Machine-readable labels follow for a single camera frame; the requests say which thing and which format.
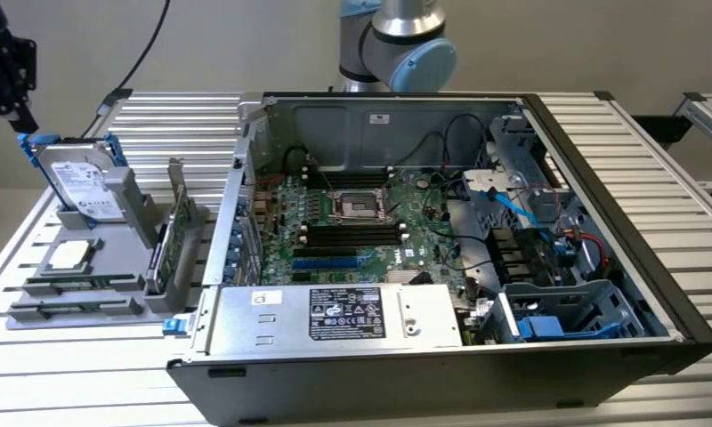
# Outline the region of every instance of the circuit board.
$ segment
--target circuit board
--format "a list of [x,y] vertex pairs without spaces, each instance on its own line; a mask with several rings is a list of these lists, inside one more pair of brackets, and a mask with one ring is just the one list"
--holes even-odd
[[[430,174],[418,171],[401,171],[381,189],[337,190],[307,189],[298,177],[261,177],[263,203],[255,212],[255,218],[262,224],[263,244],[263,284],[269,286],[290,284],[330,284],[330,283],[381,283],[388,282],[388,273],[398,270],[417,270],[429,273],[434,283],[448,284],[452,293],[464,284],[462,272],[442,265],[441,260],[452,250],[454,242],[429,232],[422,218],[425,198],[426,210],[434,213],[428,221],[434,230],[450,233],[448,222],[440,220],[442,197],[438,191],[429,187],[417,188],[416,182],[430,182]],[[302,223],[307,225],[340,225],[350,223],[373,223],[364,219],[344,221],[337,212],[332,194],[368,195],[381,191],[384,206],[380,219],[369,221],[405,224],[404,233],[408,238],[398,246],[361,246],[357,247],[358,267],[356,269],[305,270],[310,274],[306,281],[293,281],[293,251],[302,247],[298,242],[298,230]],[[448,257],[448,265],[458,266],[458,260]]]

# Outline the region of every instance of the aluminum extrusion table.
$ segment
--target aluminum extrusion table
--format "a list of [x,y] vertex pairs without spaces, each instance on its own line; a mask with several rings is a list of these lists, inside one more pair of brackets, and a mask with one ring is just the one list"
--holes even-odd
[[[593,93],[541,98],[712,326],[712,199],[614,101]],[[182,157],[189,192],[217,210],[239,133],[238,100],[235,93],[134,93],[101,119],[98,133],[118,135],[137,181],[155,199],[170,194],[166,159]],[[7,306],[59,229],[54,205],[46,191],[0,253],[0,425],[206,425],[163,370],[186,342],[162,337],[159,325],[5,330]],[[597,408],[378,424],[712,426],[712,355],[676,376],[644,378]]]

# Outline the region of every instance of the motherboard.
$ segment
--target motherboard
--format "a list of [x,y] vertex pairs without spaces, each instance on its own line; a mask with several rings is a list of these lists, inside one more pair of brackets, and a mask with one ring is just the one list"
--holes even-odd
[[464,285],[437,173],[406,171],[382,179],[313,174],[261,177],[254,213],[262,228],[263,283]]

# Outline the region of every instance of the white wall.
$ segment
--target white wall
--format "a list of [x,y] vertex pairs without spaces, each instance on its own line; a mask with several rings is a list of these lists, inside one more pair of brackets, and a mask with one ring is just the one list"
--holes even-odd
[[[38,43],[33,111],[43,132],[78,133],[123,77],[161,0],[1,0]],[[336,0],[174,0],[130,86],[139,90],[322,89],[337,65]],[[609,90],[630,112],[664,113],[712,91],[712,0],[445,0],[458,46],[452,90]],[[712,178],[709,151],[674,149]],[[41,186],[0,120],[0,187]]]

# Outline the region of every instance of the red wire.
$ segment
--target red wire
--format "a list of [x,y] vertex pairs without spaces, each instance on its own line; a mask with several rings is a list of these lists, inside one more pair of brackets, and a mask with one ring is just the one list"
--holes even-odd
[[[580,233],[580,235],[585,240],[589,240],[596,244],[596,247],[598,248],[598,257],[601,259],[601,268],[605,269],[609,260],[606,259],[606,253],[604,252],[604,244],[601,243],[601,240],[588,233]],[[565,230],[565,236],[574,236],[574,232],[572,230]]]

